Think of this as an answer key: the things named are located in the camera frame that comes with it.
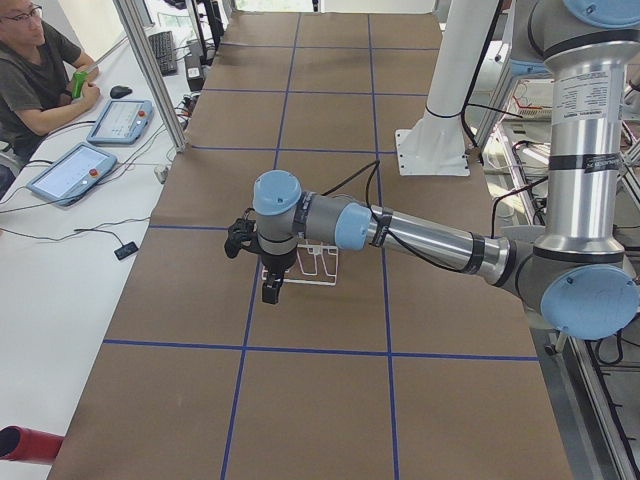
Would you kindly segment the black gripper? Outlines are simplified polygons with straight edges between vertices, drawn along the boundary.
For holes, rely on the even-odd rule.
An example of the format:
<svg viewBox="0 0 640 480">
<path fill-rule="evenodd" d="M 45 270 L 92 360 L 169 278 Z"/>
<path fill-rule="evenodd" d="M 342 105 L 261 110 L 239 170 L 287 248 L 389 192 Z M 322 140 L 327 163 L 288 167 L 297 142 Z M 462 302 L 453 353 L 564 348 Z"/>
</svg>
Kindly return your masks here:
<svg viewBox="0 0 640 480">
<path fill-rule="evenodd" d="M 263 267 L 266 269 L 266 277 L 261 288 L 261 299 L 264 303 L 276 305 L 279 303 L 281 282 L 285 272 L 296 261 L 296 250 L 292 249 L 285 254 L 272 254 L 266 251 L 260 253 Z"/>
</svg>

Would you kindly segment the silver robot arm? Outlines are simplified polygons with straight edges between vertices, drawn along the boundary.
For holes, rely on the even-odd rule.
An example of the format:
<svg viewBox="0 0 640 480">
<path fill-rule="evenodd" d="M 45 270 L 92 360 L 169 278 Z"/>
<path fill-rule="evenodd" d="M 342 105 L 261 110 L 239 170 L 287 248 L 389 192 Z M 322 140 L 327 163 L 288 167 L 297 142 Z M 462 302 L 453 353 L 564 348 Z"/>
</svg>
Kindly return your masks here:
<svg viewBox="0 0 640 480">
<path fill-rule="evenodd" d="M 262 299 L 276 303 L 298 242 L 343 250 L 395 249 L 445 270 L 478 275 L 518 297 L 543 326 L 583 340 L 626 327 L 639 289 L 614 238 L 622 103 L 628 62 L 639 51 L 635 1 L 518 1 L 513 54 L 553 77 L 547 215 L 541 227 L 488 236 L 463 229 L 460 194 L 427 193 L 428 215 L 304 190 L 272 170 L 254 184 L 251 249 L 267 274 Z"/>
</svg>

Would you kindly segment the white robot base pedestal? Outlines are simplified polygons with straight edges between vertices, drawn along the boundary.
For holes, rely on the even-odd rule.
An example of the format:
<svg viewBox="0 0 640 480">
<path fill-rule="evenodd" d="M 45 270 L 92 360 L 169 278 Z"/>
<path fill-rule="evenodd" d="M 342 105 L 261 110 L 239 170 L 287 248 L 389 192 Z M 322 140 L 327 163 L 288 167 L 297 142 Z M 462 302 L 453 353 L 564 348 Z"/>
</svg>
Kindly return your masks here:
<svg viewBox="0 0 640 480">
<path fill-rule="evenodd" d="M 462 115 L 499 1 L 451 3 L 424 114 L 410 129 L 395 132 L 402 176 L 466 177 L 470 174 Z"/>
</svg>

